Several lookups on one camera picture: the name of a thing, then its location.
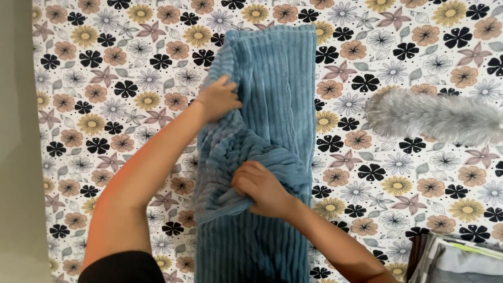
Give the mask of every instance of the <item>floral backdrop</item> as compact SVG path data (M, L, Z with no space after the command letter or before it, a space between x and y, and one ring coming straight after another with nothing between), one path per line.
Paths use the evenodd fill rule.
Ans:
M34 99L54 282L76 282L101 191L197 96L225 31L281 24L316 26L314 211L399 280L414 235L501 244L503 147L387 138L363 112L369 96L393 85L503 105L501 2L34 0ZM146 211L168 283L192 283L197 268L195 143ZM316 247L309 254L312 282L346 282Z

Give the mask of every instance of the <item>blue corduroy fabric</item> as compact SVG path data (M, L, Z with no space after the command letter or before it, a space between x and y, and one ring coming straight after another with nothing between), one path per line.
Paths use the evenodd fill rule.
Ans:
M313 25L225 34L204 86L229 75L243 107L198 135L196 283L309 281L307 240L283 220L249 213L251 200L230 181L256 160L309 203L315 48Z

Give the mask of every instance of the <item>black sleeve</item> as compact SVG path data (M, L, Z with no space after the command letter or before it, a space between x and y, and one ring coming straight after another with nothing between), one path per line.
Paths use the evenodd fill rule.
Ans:
M127 251L104 257L89 265L78 283L151 282L164 283L154 258L141 251Z

